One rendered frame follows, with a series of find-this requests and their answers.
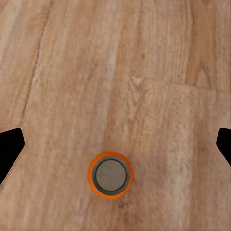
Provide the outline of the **can of soda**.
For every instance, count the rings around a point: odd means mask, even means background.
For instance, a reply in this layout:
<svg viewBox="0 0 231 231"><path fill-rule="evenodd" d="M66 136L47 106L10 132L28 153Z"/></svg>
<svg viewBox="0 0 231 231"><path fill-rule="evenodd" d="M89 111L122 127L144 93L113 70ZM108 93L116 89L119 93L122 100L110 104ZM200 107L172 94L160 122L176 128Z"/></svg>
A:
<svg viewBox="0 0 231 231"><path fill-rule="evenodd" d="M133 171L130 162L116 152L97 155L87 171L92 191L103 199L117 199L131 187Z"/></svg>

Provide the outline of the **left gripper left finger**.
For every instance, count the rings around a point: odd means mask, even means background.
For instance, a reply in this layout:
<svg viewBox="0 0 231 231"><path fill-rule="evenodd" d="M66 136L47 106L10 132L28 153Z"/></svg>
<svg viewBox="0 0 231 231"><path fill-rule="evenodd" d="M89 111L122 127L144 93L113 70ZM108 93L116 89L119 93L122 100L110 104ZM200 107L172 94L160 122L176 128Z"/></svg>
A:
<svg viewBox="0 0 231 231"><path fill-rule="evenodd" d="M24 145L24 137L20 128L0 133L0 185L4 181Z"/></svg>

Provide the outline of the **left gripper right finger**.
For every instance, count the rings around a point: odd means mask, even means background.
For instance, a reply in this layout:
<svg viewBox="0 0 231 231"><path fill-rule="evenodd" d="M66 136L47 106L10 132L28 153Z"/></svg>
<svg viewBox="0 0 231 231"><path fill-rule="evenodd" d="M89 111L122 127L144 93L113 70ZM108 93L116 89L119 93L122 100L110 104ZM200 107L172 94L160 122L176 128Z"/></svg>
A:
<svg viewBox="0 0 231 231"><path fill-rule="evenodd" d="M216 145L231 166L231 129L219 130Z"/></svg>

